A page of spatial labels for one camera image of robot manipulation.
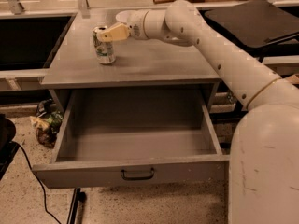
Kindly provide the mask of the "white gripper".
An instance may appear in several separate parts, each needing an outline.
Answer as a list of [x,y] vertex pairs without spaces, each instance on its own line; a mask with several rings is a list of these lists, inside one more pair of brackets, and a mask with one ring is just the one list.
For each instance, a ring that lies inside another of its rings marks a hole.
[[147,10],[134,10],[127,20],[129,29],[125,24],[117,22],[108,28],[99,28],[96,37],[101,42],[122,41],[130,35],[137,40],[147,40],[144,24],[148,13]]

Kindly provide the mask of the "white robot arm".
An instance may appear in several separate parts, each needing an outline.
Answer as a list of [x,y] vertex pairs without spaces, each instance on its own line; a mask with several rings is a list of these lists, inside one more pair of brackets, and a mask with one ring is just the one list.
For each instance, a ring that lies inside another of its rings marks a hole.
[[228,223],[299,224],[299,89],[213,30],[187,1],[122,16],[98,40],[193,45],[248,110],[231,144]]

